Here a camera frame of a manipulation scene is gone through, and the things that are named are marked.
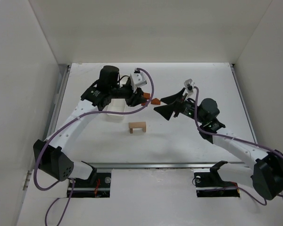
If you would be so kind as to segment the orange arch wood block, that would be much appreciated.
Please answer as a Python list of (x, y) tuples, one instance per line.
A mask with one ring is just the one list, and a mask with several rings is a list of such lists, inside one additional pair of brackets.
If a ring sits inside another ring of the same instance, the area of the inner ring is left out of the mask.
[(143, 97), (148, 101), (150, 99), (150, 93), (143, 93)]

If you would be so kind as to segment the white plastic tray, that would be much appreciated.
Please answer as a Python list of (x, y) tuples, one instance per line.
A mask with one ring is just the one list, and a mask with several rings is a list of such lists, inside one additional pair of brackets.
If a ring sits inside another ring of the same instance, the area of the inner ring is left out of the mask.
[[(126, 101), (124, 99), (112, 99), (110, 104), (105, 108), (106, 111), (109, 112), (125, 112)], [(122, 114), (106, 114), (106, 121), (120, 123), (125, 118)]]

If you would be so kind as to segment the long light wood block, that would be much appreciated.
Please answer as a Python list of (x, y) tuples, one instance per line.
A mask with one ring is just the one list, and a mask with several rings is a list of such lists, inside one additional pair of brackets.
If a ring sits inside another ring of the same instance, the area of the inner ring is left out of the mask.
[(128, 126), (129, 129), (146, 129), (146, 122), (130, 122)]

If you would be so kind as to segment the orange roof wood block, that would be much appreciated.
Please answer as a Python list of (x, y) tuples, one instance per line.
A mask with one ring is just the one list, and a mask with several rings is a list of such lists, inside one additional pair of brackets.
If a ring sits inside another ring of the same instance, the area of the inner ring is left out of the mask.
[(161, 105), (161, 101), (158, 98), (154, 98), (150, 102), (152, 105)]

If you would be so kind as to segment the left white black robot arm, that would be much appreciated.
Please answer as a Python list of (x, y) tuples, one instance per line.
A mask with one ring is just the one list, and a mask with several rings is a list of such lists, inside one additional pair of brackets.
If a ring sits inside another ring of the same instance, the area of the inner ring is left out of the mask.
[(147, 101), (141, 87), (151, 77), (145, 70), (136, 68), (123, 85), (120, 79), (116, 66), (106, 65), (100, 70), (99, 78), (81, 95), (77, 106), (62, 126), (46, 140), (37, 140), (33, 145), (35, 171), (42, 170), (60, 182), (68, 178), (92, 178), (94, 167), (69, 158), (71, 146), (87, 125), (98, 114), (105, 112), (104, 109), (113, 99), (123, 99), (129, 107)]

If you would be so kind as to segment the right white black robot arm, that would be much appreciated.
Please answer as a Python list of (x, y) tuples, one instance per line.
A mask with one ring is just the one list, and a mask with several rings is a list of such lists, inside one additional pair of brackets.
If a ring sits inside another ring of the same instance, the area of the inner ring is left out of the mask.
[(217, 103), (205, 98), (201, 103), (188, 98), (183, 90), (161, 99), (162, 106), (154, 111), (166, 120), (183, 114), (195, 121), (200, 136), (209, 143), (228, 151), (245, 166), (219, 161), (206, 171), (196, 171), (194, 181), (197, 192), (216, 194), (229, 189), (237, 190), (238, 184), (253, 188), (264, 200), (281, 196), (283, 191), (283, 154), (250, 141), (236, 137), (217, 116)]

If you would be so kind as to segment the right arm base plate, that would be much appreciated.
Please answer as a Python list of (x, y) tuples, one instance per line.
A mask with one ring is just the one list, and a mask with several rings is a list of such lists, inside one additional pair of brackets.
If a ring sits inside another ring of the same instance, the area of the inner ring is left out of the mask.
[(223, 181), (217, 173), (208, 170), (195, 170), (192, 181), (198, 198), (235, 197), (240, 198), (237, 183)]

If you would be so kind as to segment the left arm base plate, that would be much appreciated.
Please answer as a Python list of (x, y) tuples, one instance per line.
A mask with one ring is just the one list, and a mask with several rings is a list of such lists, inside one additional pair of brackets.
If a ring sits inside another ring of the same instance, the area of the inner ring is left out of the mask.
[(111, 171), (100, 171), (91, 182), (75, 179), (72, 198), (109, 198)]

